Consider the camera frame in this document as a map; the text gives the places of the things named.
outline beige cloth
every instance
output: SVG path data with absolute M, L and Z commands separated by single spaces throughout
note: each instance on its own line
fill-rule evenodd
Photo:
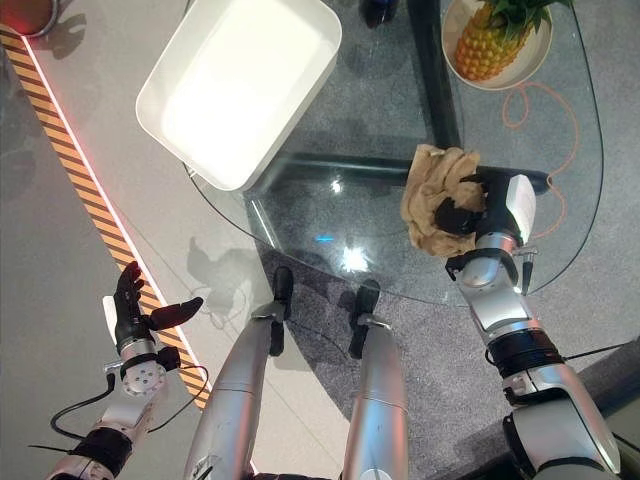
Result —
M 440 257 L 461 255 L 475 248 L 474 234 L 458 236 L 438 229 L 435 211 L 447 197 L 454 200 L 456 207 L 473 212 L 484 210 L 481 185 L 460 181 L 475 173 L 479 161 L 480 155 L 475 152 L 418 145 L 401 207 L 414 247 Z

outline yellow black hazard stripe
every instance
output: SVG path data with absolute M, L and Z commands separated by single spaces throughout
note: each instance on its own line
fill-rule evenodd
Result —
M 104 192 L 101 192 L 91 176 L 88 164 L 85 163 L 86 159 L 83 158 L 71 132 L 67 129 L 63 121 L 63 114 L 53 101 L 35 62 L 31 58 L 25 41 L 22 37 L 0 25 L 0 42 L 20 79 L 36 116 L 49 137 L 51 146 L 58 155 L 58 160 L 67 172 L 69 180 L 109 249 L 109 253 L 121 270 L 134 260 L 140 261 L 135 257 L 134 249 L 127 242 L 126 235 L 118 226 L 114 214 L 109 209 L 109 202 L 104 196 Z M 140 306 L 145 313 L 149 314 L 151 310 L 162 306 L 162 303 L 158 299 L 159 295 L 146 280 L 145 278 Z M 183 366 L 194 365 L 194 359 L 177 329 L 171 328 L 158 332 L 158 337 L 166 345 L 178 348 Z M 192 395 L 198 393 L 204 385 L 203 379 L 196 369 L 180 370 L 180 377 Z M 208 396 L 209 392 L 205 389 L 198 395 L 195 404 L 199 408 L 204 408 Z

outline white rectangular tray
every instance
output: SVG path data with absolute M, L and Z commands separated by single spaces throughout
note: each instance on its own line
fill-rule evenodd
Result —
M 221 190 L 249 188 L 333 70 L 320 0 L 196 0 L 136 101 L 140 125 Z

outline white bowl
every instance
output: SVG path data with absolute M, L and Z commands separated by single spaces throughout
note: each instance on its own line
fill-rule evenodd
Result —
M 466 84 L 490 91 L 513 88 L 533 75 L 544 62 L 551 47 L 552 26 L 543 21 L 537 32 L 534 30 L 529 34 L 524 47 L 515 60 L 495 77 L 481 81 L 469 80 L 456 70 L 456 46 L 464 27 L 483 5 L 484 2 L 478 0 L 453 0 L 451 2 L 442 22 L 442 51 L 451 70 Z

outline glass table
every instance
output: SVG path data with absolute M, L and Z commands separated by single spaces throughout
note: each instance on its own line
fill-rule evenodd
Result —
M 449 1 L 401 1 L 377 29 L 366 26 L 358 2 L 325 2 L 343 27 L 326 85 L 250 190 L 219 191 L 191 172 L 204 198 L 257 240 L 323 272 L 464 305 L 445 260 L 413 248 L 400 217 L 416 145 L 461 146 L 478 151 L 483 165 L 555 172 L 555 188 L 538 197 L 530 292 L 557 278 L 586 240 L 603 171 L 573 10 L 551 7 L 551 50 L 529 81 L 486 92 L 446 67 L 440 22 Z

